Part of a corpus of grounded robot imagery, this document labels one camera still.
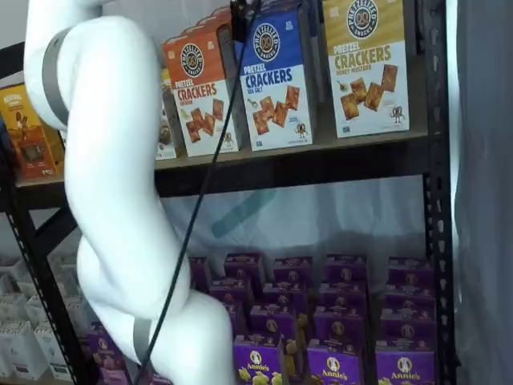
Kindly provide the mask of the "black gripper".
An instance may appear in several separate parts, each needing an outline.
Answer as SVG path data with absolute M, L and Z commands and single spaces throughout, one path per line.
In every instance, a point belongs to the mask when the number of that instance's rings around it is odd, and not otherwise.
M 261 0 L 231 0 L 232 37 L 235 41 L 244 41 L 247 35 L 247 19 L 245 11 L 258 10 Z

